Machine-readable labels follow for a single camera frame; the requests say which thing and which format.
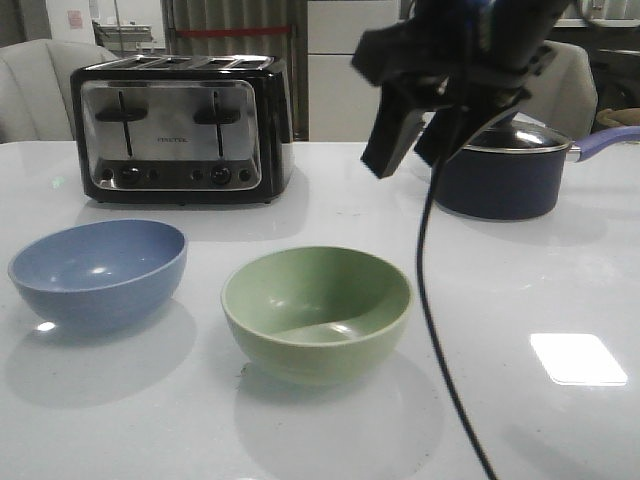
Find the red stripe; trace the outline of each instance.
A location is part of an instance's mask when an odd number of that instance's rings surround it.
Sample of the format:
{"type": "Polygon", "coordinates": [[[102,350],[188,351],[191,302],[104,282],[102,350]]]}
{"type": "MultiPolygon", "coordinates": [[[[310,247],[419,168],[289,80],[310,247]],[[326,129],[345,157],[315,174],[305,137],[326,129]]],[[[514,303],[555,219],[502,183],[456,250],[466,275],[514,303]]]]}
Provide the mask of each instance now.
{"type": "Polygon", "coordinates": [[[180,37],[255,37],[258,35],[283,35],[291,32],[290,25],[281,27],[228,28],[222,30],[176,30],[180,37]]]}

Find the pot lid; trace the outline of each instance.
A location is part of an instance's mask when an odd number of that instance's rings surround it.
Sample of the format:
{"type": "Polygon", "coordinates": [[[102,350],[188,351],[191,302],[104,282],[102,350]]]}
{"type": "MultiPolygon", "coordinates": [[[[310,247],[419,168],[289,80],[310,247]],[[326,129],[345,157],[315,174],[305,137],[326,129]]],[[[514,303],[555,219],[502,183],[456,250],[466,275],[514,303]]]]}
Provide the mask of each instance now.
{"type": "Polygon", "coordinates": [[[572,143],[556,130],[513,120],[489,127],[465,149],[492,153],[547,153],[564,150],[572,143]]]}

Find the chair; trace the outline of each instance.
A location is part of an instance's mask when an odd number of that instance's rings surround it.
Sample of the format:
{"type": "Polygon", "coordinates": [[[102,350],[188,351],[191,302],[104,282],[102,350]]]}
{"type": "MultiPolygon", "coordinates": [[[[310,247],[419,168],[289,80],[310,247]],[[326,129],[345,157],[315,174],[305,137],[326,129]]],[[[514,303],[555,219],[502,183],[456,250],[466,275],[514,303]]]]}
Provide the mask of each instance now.
{"type": "Polygon", "coordinates": [[[533,98],[521,112],[571,138],[584,137],[591,132],[598,104],[589,56],[576,45],[546,43],[557,52],[556,58],[540,76],[527,81],[533,98]]]}
{"type": "Polygon", "coordinates": [[[71,73],[115,58],[97,45],[48,39],[0,48],[0,143],[73,140],[71,73]]]}

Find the white cabinet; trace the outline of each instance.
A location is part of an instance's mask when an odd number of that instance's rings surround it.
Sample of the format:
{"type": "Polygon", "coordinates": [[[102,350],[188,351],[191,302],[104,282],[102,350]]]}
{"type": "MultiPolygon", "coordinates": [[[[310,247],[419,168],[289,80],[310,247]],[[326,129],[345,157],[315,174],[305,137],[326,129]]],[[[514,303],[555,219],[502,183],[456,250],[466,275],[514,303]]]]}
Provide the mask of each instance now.
{"type": "Polygon", "coordinates": [[[351,57],[365,30],[398,16],[398,0],[309,1],[309,140],[369,138],[379,89],[353,69],[351,57]]]}

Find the saucepan handle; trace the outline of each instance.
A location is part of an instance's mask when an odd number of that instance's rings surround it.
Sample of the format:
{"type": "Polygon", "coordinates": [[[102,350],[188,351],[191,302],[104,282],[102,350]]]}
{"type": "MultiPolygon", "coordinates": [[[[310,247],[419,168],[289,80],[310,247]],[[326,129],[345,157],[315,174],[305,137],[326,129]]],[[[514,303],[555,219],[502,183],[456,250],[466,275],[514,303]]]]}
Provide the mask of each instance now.
{"type": "Polygon", "coordinates": [[[583,162],[614,143],[640,140],[640,126],[615,127],[601,130],[588,137],[576,140],[572,152],[579,152],[576,162],[583,162]]]}

